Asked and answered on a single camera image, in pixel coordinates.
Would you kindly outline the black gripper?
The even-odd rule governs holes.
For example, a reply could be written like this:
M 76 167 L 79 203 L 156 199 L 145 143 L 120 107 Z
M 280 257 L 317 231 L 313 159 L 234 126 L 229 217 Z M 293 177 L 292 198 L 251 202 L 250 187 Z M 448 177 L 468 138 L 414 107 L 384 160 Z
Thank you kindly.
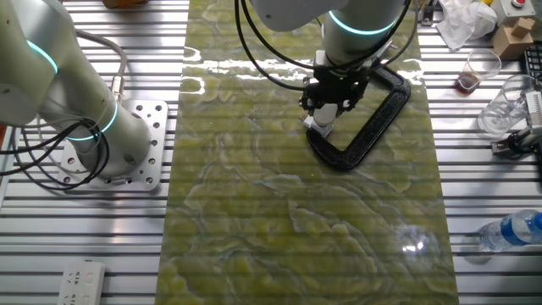
M 348 69 L 335 72 L 326 66 L 318 66 L 313 73 L 318 81 L 304 88 L 299 99 L 300 106 L 312 112 L 320 109 L 323 100 L 339 100 L 338 114 L 352 111 L 363 98 L 368 85 L 368 72 Z

